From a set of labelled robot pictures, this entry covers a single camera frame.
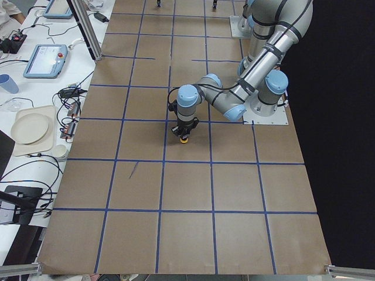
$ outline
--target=metal rod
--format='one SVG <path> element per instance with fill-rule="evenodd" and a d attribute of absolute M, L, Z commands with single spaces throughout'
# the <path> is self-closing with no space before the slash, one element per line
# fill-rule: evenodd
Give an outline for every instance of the metal rod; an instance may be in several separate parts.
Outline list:
<path fill-rule="evenodd" d="M 36 274 L 42 272 L 40 263 L 32 263 L 30 265 L 3 265 L 0 266 L 0 277 Z"/>
<path fill-rule="evenodd" d="M 8 194 L 6 192 L 0 191 L 0 201 L 5 201 L 13 205 L 20 206 L 24 210 L 30 210 L 35 208 L 36 202 L 32 202 L 22 197 Z"/>
<path fill-rule="evenodd" d="M 101 60 L 103 54 L 82 1 L 67 0 L 67 3 L 82 33 L 91 58 L 95 61 Z"/>
<path fill-rule="evenodd" d="M 326 271 L 331 276 L 344 276 L 359 279 L 375 280 L 375 270 L 361 268 L 341 268 L 333 265 L 326 265 Z"/>

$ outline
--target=white table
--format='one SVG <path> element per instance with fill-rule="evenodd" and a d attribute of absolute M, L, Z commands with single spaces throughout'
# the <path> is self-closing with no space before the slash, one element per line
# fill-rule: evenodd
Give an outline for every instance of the white table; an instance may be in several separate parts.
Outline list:
<path fill-rule="evenodd" d="M 112 8 L 114 6 L 115 0 L 104 0 L 104 6 L 101 9 L 101 13 L 105 15 L 108 19 L 111 16 Z M 35 6 L 46 6 L 48 4 L 47 0 L 38 0 L 35 3 Z M 27 28 L 31 26 L 35 19 L 35 12 L 41 8 L 34 8 L 30 11 L 25 22 L 22 25 L 22 28 Z M 91 24 L 96 33 L 97 39 L 102 44 L 105 31 L 107 29 L 108 23 L 102 23 L 94 18 L 94 16 L 89 17 Z M 50 34 L 59 34 L 63 33 L 65 30 L 72 26 L 76 26 L 76 21 L 74 17 L 69 20 L 58 20 L 58 19 L 46 19 L 40 17 L 37 21 L 37 24 L 48 25 L 50 27 Z M 35 26 L 34 28 L 29 28 L 24 30 L 24 34 L 27 34 L 27 38 L 22 45 L 21 49 L 17 54 L 10 54 L 6 60 L 19 59 L 19 60 L 29 60 L 34 47 L 36 44 L 66 44 L 67 46 L 72 43 L 75 39 L 82 38 L 80 29 L 75 27 L 66 34 L 61 36 L 50 37 L 47 33 L 48 28 L 44 26 Z M 91 59 L 91 56 L 87 50 L 85 43 L 79 43 L 74 46 L 72 50 L 69 50 L 65 65 L 62 69 L 62 72 L 55 79 L 27 79 L 22 76 L 23 71 L 26 67 L 26 63 L 4 63 L 0 64 L 0 73 L 9 74 L 19 86 L 19 92 L 17 94 L 10 94 L 0 88 L 0 104 L 3 104 L 5 101 L 10 98 L 22 97 L 29 98 L 33 101 L 35 107 L 41 107 L 44 105 L 52 104 L 52 96 L 57 93 L 60 89 L 67 87 L 69 84 L 77 83 L 83 80 L 87 75 L 89 75 L 95 68 L 95 62 Z M 91 76 L 81 85 L 81 88 L 87 90 L 90 84 Z M 21 109 L 31 108 L 31 103 L 27 100 L 16 100 L 21 102 Z M 55 99 L 55 104 L 58 107 L 61 106 L 61 103 L 58 98 Z M 67 110 L 63 108 L 61 110 L 60 119 L 66 116 Z M 5 104 L 3 107 L 0 107 L 0 129 L 10 135 L 11 127 L 15 122 L 16 112 L 12 112 L 8 108 L 8 104 Z M 60 139 L 60 126 L 56 122 L 56 140 L 55 145 L 64 144 L 70 149 L 70 144 L 66 143 L 65 140 Z M 36 160 L 37 158 L 28 158 L 25 156 L 14 157 L 12 156 L 9 164 L 5 170 L 10 171 L 14 167 L 18 167 L 24 163 Z M 65 163 L 60 162 L 60 167 L 64 170 Z M 4 180 L 40 180 L 48 184 L 52 183 L 57 175 L 57 169 L 48 163 L 33 163 L 17 170 L 16 172 L 11 173 Z M 59 189 L 61 181 L 61 176 L 59 177 L 56 184 L 53 186 L 52 190 L 57 192 Z M 6 183 L 0 183 L 0 190 L 4 191 L 7 187 Z M 16 183 L 15 185 L 20 186 L 31 186 L 31 187 L 43 187 L 37 183 Z M 43 218 L 42 215 L 35 215 L 30 225 L 37 225 L 41 227 L 47 227 L 49 223 L 49 218 Z M 6 255 L 12 245 L 14 237 L 19 229 L 18 225 L 0 225 L 0 265 L 3 264 Z"/>

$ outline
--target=white plate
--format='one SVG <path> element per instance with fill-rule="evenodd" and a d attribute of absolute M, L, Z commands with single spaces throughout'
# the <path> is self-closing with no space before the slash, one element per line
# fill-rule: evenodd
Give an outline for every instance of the white plate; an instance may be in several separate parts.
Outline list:
<path fill-rule="evenodd" d="M 27 114 L 19 118 L 11 129 L 11 137 L 23 145 L 41 139 L 49 126 L 48 117 L 39 113 Z"/>

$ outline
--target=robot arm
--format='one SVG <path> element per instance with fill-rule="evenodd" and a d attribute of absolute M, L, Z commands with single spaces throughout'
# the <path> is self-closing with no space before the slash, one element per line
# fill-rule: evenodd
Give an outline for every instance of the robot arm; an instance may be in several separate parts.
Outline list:
<path fill-rule="evenodd" d="M 179 88 L 177 100 L 169 105 L 178 124 L 172 132 L 187 142 L 199 120 L 197 105 L 206 100 L 230 121 L 243 116 L 244 103 L 258 115 L 273 114 L 279 96 L 288 86 L 284 73 L 274 70 L 289 48 L 305 35 L 312 18 L 312 0 L 248 0 L 253 34 L 248 56 L 240 64 L 240 77 L 230 88 L 222 88 L 215 74 L 208 74 L 196 84 Z"/>

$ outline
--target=dark background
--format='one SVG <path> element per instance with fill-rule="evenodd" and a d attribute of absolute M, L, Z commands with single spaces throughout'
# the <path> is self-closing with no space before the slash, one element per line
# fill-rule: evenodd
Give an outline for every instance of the dark background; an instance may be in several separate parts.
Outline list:
<path fill-rule="evenodd" d="M 332 264 L 375 269 L 375 1 L 315 0 L 289 101 Z"/>

